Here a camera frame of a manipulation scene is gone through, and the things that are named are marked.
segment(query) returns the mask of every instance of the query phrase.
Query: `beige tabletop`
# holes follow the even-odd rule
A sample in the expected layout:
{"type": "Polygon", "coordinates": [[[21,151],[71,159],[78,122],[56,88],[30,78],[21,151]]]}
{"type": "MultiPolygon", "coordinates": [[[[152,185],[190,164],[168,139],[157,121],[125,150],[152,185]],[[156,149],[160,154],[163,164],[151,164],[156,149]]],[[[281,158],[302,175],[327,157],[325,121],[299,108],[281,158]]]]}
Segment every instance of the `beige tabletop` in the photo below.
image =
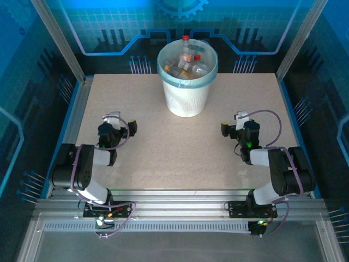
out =
{"type": "MultiPolygon", "coordinates": [[[[218,74],[205,109],[181,118],[165,102],[160,77],[95,75],[77,145],[98,142],[102,116],[120,111],[127,122],[136,119],[135,137],[117,150],[114,166],[94,166],[93,177],[109,189],[249,189],[270,181],[269,169],[246,165],[234,154],[236,140],[223,137],[221,122],[233,124],[234,114],[270,109],[282,120],[277,146],[295,146],[284,101],[274,74],[218,74]]],[[[253,116],[261,125],[260,145],[279,130],[269,113],[253,116]]]]}

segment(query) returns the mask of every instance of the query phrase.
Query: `glass panel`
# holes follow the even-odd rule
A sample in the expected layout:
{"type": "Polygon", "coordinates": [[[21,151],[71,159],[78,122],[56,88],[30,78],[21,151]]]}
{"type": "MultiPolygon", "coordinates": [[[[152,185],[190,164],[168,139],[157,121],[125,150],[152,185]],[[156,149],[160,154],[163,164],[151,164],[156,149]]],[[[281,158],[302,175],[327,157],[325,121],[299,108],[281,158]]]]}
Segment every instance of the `glass panel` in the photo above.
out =
{"type": "Polygon", "coordinates": [[[48,3],[86,74],[132,73],[129,62],[138,55],[156,73],[159,51],[184,34],[216,49],[220,73],[270,73],[313,0],[48,3]]]}
{"type": "Polygon", "coordinates": [[[0,261],[15,261],[76,80],[30,1],[0,1],[0,39],[0,261]]]}
{"type": "MultiPolygon", "coordinates": [[[[344,207],[345,212],[349,210],[348,11],[347,1],[328,1],[284,79],[320,193],[330,210],[344,207]]],[[[338,220],[335,225],[347,227],[343,217],[333,218],[338,220]]],[[[348,231],[338,233],[348,253],[343,236],[348,231]]]]}
{"type": "Polygon", "coordinates": [[[309,223],[287,222],[280,231],[264,236],[260,241],[245,234],[209,232],[125,233],[107,241],[108,245],[91,232],[44,232],[35,261],[95,262],[101,256],[107,261],[142,262],[326,261],[316,226],[309,223]]]}

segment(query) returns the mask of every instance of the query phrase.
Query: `blue wall panel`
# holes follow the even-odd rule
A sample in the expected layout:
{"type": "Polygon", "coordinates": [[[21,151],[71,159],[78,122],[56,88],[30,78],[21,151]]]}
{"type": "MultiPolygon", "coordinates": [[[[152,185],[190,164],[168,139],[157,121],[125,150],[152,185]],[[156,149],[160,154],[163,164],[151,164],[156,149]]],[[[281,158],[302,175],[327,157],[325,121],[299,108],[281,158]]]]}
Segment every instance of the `blue wall panel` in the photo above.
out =
{"type": "Polygon", "coordinates": [[[15,261],[76,79],[30,1],[0,1],[0,39],[0,107],[24,137],[0,112],[0,261],[15,261]]]}
{"type": "Polygon", "coordinates": [[[348,12],[348,1],[328,1],[285,77],[321,195],[330,209],[344,207],[346,211],[349,210],[348,12]]]}

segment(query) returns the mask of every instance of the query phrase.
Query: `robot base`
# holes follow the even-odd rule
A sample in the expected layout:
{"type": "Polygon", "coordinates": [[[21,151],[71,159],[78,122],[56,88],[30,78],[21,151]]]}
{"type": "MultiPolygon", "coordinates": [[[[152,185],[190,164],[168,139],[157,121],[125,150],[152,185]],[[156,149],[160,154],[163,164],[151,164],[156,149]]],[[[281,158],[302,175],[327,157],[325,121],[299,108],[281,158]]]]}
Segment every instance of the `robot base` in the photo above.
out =
{"type": "MultiPolygon", "coordinates": [[[[113,196],[110,191],[108,191],[108,197],[106,201],[106,205],[119,205],[122,203],[126,203],[128,201],[113,201],[113,196]]],[[[126,205],[116,208],[106,208],[106,207],[99,207],[99,206],[93,206],[92,204],[89,204],[88,202],[85,203],[85,208],[83,209],[83,217],[85,218],[99,218],[101,215],[104,216],[106,219],[108,218],[127,218],[129,217],[130,213],[132,211],[132,205],[126,205]]]]}
{"type": "Polygon", "coordinates": [[[276,218],[278,212],[273,205],[257,205],[254,201],[253,190],[246,197],[246,201],[228,201],[230,218],[276,218]]]}

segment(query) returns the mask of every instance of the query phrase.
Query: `plastic bottle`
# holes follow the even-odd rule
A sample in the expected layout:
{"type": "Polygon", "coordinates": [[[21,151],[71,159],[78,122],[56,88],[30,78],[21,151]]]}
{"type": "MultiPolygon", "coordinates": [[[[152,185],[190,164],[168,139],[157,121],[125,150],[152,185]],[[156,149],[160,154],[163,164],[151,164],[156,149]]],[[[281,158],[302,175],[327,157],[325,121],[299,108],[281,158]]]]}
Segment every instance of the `plastic bottle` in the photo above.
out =
{"type": "Polygon", "coordinates": [[[204,63],[200,62],[200,55],[196,55],[194,57],[195,62],[193,63],[192,67],[191,67],[191,72],[193,75],[197,75],[197,76],[205,76],[210,72],[210,68],[205,65],[204,63]]]}
{"type": "Polygon", "coordinates": [[[164,60],[164,64],[168,65],[169,67],[173,67],[175,64],[177,64],[177,62],[173,59],[166,59],[164,60]]]}
{"type": "Polygon", "coordinates": [[[182,37],[182,40],[183,40],[183,53],[179,55],[179,59],[184,59],[187,62],[191,62],[192,55],[191,55],[190,50],[189,50],[189,36],[184,35],[182,37]]]}
{"type": "Polygon", "coordinates": [[[179,67],[170,67],[169,65],[166,65],[164,67],[164,70],[168,74],[170,74],[176,78],[179,78],[179,79],[187,80],[187,79],[191,78],[191,75],[187,71],[185,71],[179,67]]]}
{"type": "Polygon", "coordinates": [[[210,69],[207,65],[199,62],[200,58],[200,55],[195,55],[195,61],[192,63],[188,63],[184,59],[181,59],[179,60],[178,67],[192,73],[194,76],[202,77],[204,75],[207,75],[210,72],[210,69]]]}

